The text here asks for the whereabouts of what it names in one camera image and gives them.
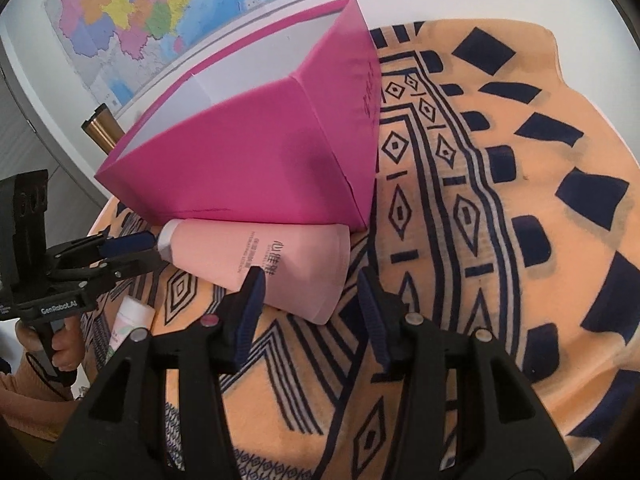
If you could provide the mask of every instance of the colorful map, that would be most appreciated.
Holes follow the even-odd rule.
[[[271,0],[47,0],[47,14],[99,102],[116,111],[165,66]]]

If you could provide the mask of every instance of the metal screw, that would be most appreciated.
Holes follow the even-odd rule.
[[[404,320],[413,326],[421,325],[424,322],[424,318],[422,314],[418,312],[409,312],[406,316],[404,316]]]
[[[205,314],[200,318],[200,324],[205,328],[216,326],[220,322],[220,318],[215,314]]]
[[[485,328],[479,328],[476,331],[476,339],[478,339],[478,341],[482,341],[483,343],[488,343],[493,338],[494,338],[494,335]]]
[[[149,330],[146,328],[137,328],[129,334],[129,337],[134,343],[139,343],[140,341],[144,341],[148,334]]]

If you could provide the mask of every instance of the human hand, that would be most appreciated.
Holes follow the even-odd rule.
[[[42,350],[37,332],[23,322],[18,321],[15,324],[15,335],[27,352]],[[54,334],[51,347],[56,351],[51,361],[58,370],[71,372],[79,367],[84,359],[84,340],[80,330],[79,316],[65,319],[65,327]]]

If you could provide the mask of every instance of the orange patterned fabric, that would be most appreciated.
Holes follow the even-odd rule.
[[[372,381],[380,367],[355,290],[367,264],[442,328],[492,330],[580,465],[640,379],[638,164],[564,83],[544,28],[445,20],[372,38],[383,91],[370,229],[353,235],[330,323],[266,306],[249,362],[222,379],[242,477],[381,477],[402,384]],[[113,201],[95,227],[105,228],[146,224]],[[84,320],[89,377],[124,294],[154,306],[152,331],[163,333],[212,312],[223,293],[173,266],[121,283]],[[180,467],[177,377],[168,381],[167,439]],[[443,467],[454,455],[455,388],[449,397]]]

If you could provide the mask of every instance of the magenta box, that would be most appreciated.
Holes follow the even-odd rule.
[[[356,0],[272,23],[190,69],[96,179],[142,218],[369,224],[380,66]]]

